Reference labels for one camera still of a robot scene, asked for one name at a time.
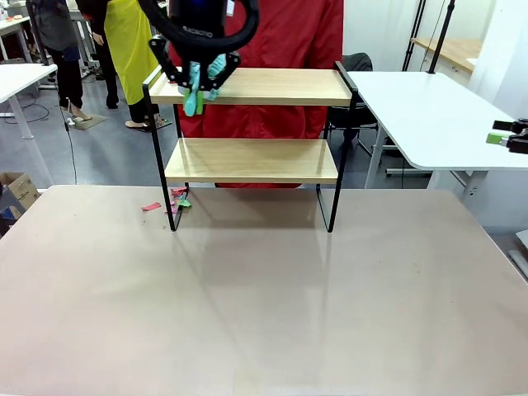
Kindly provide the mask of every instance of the yellow cloth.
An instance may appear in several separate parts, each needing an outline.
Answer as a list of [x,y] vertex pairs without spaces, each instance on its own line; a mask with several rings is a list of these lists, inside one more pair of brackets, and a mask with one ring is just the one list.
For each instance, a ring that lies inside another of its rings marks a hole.
[[149,48],[149,20],[137,0],[108,2],[105,33],[126,102],[134,105],[143,99],[143,81],[158,66]]

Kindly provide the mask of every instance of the shelf board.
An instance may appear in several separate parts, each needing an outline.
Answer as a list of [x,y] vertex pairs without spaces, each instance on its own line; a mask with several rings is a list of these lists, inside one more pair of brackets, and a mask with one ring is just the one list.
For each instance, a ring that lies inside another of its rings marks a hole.
[[181,138],[168,182],[335,184],[326,140]]
[[[182,104],[178,85],[162,76],[150,89],[156,104]],[[237,68],[220,88],[215,105],[349,106],[351,93],[330,69]]]

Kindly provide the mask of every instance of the white wall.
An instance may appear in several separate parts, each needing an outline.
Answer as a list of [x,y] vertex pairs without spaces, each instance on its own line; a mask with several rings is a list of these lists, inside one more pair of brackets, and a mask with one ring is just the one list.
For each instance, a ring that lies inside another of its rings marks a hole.
[[[431,37],[442,1],[428,0],[419,36]],[[435,37],[441,32],[449,1],[445,0]],[[484,38],[495,1],[457,0],[448,37]],[[345,0],[343,54],[366,52],[375,70],[401,70],[418,3],[418,0]],[[421,62],[423,54],[415,49],[414,65]]]
[[[528,117],[528,1],[498,0],[469,84],[513,118]],[[490,172],[468,208],[495,232],[528,229],[528,172]]]

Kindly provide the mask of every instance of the red cloth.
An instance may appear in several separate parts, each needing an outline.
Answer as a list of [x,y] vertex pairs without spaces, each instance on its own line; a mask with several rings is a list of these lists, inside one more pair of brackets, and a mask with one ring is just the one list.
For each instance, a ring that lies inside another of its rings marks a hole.
[[[238,50],[241,67],[333,68],[342,58],[343,0],[260,0],[259,7],[258,31]],[[239,31],[245,19],[243,5],[236,2],[226,35]],[[181,64],[173,47],[169,56]],[[326,107],[319,106],[207,106],[203,115],[193,117],[179,110],[182,132],[192,138],[317,139],[326,120]]]

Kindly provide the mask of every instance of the robotic arm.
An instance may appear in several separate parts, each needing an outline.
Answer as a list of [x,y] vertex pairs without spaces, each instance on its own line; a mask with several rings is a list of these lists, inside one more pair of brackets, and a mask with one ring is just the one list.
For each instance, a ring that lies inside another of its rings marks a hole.
[[[191,62],[200,65],[200,90],[218,89],[240,65],[236,50],[245,46],[257,33],[259,22],[257,0],[242,0],[246,10],[246,23],[238,33],[225,36],[225,16],[228,0],[170,0],[167,18],[156,0],[138,0],[152,25],[163,35],[149,41],[150,48],[171,83],[190,87]],[[167,41],[180,55],[179,71],[167,55]],[[226,54],[226,67],[214,78],[208,67],[220,54]]]

